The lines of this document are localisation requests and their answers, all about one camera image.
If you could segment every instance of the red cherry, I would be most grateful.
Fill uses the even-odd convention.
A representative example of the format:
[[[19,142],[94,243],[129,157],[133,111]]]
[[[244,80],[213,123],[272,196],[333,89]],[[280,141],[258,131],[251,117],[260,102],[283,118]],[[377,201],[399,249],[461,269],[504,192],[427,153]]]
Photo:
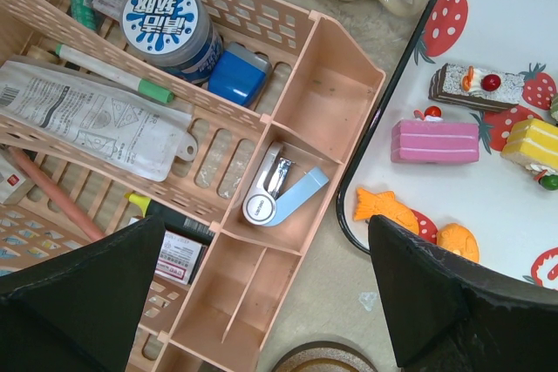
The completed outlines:
[[[429,106],[426,108],[425,116],[428,115],[429,117],[437,117],[440,118],[442,116],[442,111],[437,106]]]
[[[485,91],[495,91],[500,87],[501,84],[502,81],[498,75],[489,74],[482,79],[482,81],[480,82],[480,87],[482,87]]]

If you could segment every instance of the round logo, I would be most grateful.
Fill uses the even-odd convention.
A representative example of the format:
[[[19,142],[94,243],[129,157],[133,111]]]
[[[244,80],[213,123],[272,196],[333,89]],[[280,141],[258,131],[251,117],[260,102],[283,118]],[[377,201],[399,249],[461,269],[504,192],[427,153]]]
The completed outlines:
[[[265,195],[254,195],[246,205],[248,216],[252,221],[264,224],[273,215],[273,204]]]
[[[128,42],[146,54],[167,54],[180,48],[198,23],[195,0],[127,0],[122,30]]]

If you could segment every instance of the white tray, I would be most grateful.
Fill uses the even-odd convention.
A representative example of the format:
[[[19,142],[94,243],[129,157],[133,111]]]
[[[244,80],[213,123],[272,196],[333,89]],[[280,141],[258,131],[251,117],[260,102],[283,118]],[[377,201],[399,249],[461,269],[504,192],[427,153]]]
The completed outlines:
[[[529,65],[545,64],[548,85],[558,80],[555,39],[558,22],[556,0],[466,0],[468,13],[459,39],[446,52],[427,63],[419,54],[421,42],[410,54],[405,70],[384,109],[365,151],[357,154],[352,177],[344,180],[338,212],[345,233],[363,250],[368,248],[367,226],[352,220],[357,204],[356,188],[374,193],[392,190],[398,200],[423,213],[438,228],[458,222],[475,235],[480,248],[480,264],[516,279],[558,289],[558,228],[555,211],[558,191],[543,189],[533,176],[500,156],[487,152],[480,142],[480,161],[463,166],[407,165],[390,161],[391,129],[402,118],[412,118],[414,109],[438,106],[446,121],[476,122],[478,111],[445,105],[428,99],[434,72],[445,63],[475,65],[487,69],[519,73]],[[449,8],[445,17],[437,15],[440,36],[455,27],[454,15],[463,6]],[[553,124],[549,112],[521,100],[521,106]],[[511,121],[502,118],[511,129]]]

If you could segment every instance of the storage basket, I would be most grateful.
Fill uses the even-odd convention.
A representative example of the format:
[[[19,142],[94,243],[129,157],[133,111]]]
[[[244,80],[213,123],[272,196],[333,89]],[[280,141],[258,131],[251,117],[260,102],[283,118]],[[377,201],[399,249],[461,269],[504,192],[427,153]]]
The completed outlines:
[[[384,82],[384,73],[338,22],[325,15],[281,0],[201,1],[225,44],[242,44],[266,55],[274,66],[271,82],[251,109],[127,53],[119,25],[110,18],[99,34],[86,29],[66,14],[69,0],[0,0],[0,8],[7,12],[0,15],[2,63],[12,54],[27,53],[31,46],[40,48],[49,38],[165,86],[175,94],[174,105],[179,108],[183,101],[194,104],[190,132],[198,140],[198,155],[192,163],[177,162],[160,183],[0,118],[0,143],[38,152],[36,163],[107,233],[139,214],[124,198],[130,191],[184,213],[215,233],[192,287],[154,278],[130,371],[194,371],[202,361],[229,371],[255,368]],[[285,144],[284,157],[295,162],[286,187],[314,166],[330,183],[282,224],[256,227],[244,219],[242,202],[265,152],[276,140]],[[29,246],[43,254],[27,257],[4,240],[5,248],[18,254],[3,264],[5,269],[23,268],[70,251],[65,243],[69,240],[78,245],[87,242],[36,189],[19,206],[1,209],[0,222],[15,224],[1,233],[3,239],[29,230],[34,240]],[[27,221],[42,227],[23,228]],[[62,237],[49,235],[52,231]],[[44,247],[46,240],[57,247]],[[155,355],[146,352],[152,339],[162,344]]]

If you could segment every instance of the pink cake slice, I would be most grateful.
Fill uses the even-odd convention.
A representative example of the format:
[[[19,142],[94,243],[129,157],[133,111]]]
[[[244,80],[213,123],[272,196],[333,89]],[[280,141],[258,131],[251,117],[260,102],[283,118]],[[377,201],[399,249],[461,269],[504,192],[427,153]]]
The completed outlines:
[[[391,130],[391,161],[455,165],[479,161],[479,126],[404,119]]]

